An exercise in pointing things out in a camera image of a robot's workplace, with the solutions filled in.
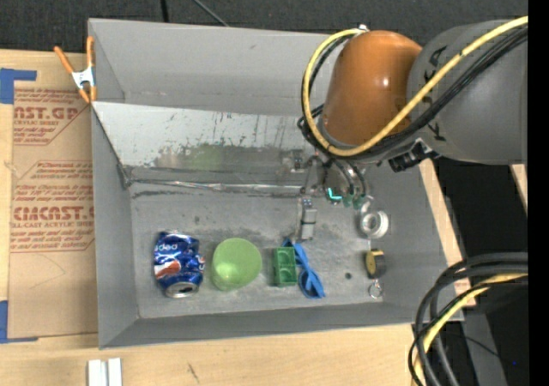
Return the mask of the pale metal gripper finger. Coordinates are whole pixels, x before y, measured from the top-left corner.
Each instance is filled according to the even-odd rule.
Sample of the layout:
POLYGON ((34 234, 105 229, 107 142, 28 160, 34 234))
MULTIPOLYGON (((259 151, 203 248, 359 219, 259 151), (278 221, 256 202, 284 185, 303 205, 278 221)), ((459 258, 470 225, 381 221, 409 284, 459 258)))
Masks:
POLYGON ((309 197, 301 200, 301 215, 299 224, 299 241, 310 240, 314 237, 317 223, 317 207, 309 197))
POLYGON ((306 156, 301 151, 293 152, 292 173, 300 176, 299 194, 301 196, 308 192, 312 164, 312 156, 306 156))

